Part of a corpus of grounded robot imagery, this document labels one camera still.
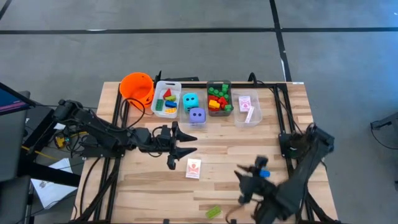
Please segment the purple dice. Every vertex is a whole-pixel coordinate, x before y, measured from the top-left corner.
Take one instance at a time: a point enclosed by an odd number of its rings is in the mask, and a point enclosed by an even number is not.
[[[206,111],[203,108],[192,108],[189,111],[190,123],[204,123],[206,121]]]

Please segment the small card on table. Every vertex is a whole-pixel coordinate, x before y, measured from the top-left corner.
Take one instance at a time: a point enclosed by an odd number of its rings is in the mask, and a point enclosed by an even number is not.
[[[185,177],[199,179],[200,177],[200,159],[188,159],[187,173]]]

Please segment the orange bucket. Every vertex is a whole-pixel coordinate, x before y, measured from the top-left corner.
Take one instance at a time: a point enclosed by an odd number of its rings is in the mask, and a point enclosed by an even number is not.
[[[147,108],[154,99],[154,82],[149,75],[134,72],[123,78],[120,83],[120,94],[123,98],[134,98],[140,101]],[[142,109],[140,103],[134,100],[128,100],[128,102]]]

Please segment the yellow toy block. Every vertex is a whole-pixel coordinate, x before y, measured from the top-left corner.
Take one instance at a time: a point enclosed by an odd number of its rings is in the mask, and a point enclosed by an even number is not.
[[[215,100],[210,100],[209,101],[209,108],[218,109],[218,108],[220,108],[220,104],[217,103],[217,101],[215,101]]]
[[[175,113],[175,112],[177,112],[177,109],[176,108],[170,108],[170,109],[166,109],[165,112],[166,113]]]

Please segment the plastic container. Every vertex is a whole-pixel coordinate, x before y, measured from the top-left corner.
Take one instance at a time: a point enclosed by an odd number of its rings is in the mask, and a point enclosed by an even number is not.
[[[189,120],[189,113],[186,113],[184,110],[183,104],[183,96],[187,93],[196,93],[198,95],[199,107],[205,109],[206,112],[206,120],[204,123],[190,123]],[[189,128],[204,128],[206,127],[206,121],[208,119],[208,110],[207,110],[207,95],[205,91],[182,91],[180,97],[180,122],[182,126],[189,127]]]
[[[250,122],[245,123],[248,112],[240,112],[239,97],[250,96],[251,106],[254,107]],[[232,104],[235,107],[234,119],[237,127],[253,127],[262,121],[262,112],[259,102],[259,96],[256,90],[232,90]]]
[[[227,84],[228,85],[228,91],[227,91],[227,94],[229,95],[228,103],[232,106],[232,109],[231,109],[231,111],[223,111],[223,110],[211,111],[211,110],[208,109],[208,113],[209,113],[210,116],[229,116],[232,113],[232,111],[234,110],[234,106],[231,103],[232,102],[231,101],[232,97],[231,97],[231,82],[230,81],[227,81],[227,80],[208,81],[207,82],[207,86],[206,86],[207,97],[209,96],[208,90],[209,90],[210,87],[213,87],[216,90],[220,90],[221,87],[223,86],[223,84]]]
[[[154,82],[149,75],[142,72],[134,72],[123,78],[120,83],[120,94],[124,98],[134,98],[140,101],[147,108],[154,99]],[[140,103],[134,100],[128,100],[128,102],[142,109]]]
[[[177,104],[177,110],[174,113],[166,113],[166,109],[170,109],[165,106],[165,100],[163,99],[163,95],[166,91],[170,89],[172,91],[172,95],[175,95],[176,100],[174,101]],[[167,82],[167,81],[159,81],[156,84],[154,100],[152,102],[152,106],[150,109],[154,112],[154,114],[160,118],[176,118],[178,115],[178,104],[180,102],[181,95],[181,83],[179,82]],[[162,111],[156,110],[156,102],[157,100],[163,100],[163,108]]]

